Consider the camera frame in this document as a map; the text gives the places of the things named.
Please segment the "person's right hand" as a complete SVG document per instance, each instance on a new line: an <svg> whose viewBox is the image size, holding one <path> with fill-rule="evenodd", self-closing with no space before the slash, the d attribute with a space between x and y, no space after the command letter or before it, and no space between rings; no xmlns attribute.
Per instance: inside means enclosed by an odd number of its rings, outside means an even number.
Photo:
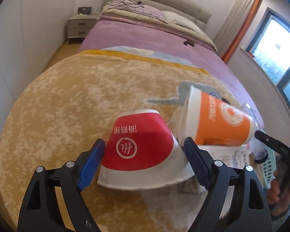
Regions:
<svg viewBox="0 0 290 232"><path fill-rule="evenodd" d="M267 202L269 205L274 205L271 211L272 216L279 216L288 210L290 205L290 185L285 188L287 192L281 193L280 185L277 181L277 176L279 175L279 170L276 170L273 174L275 179L270 183L271 188L267 191Z"/></svg>

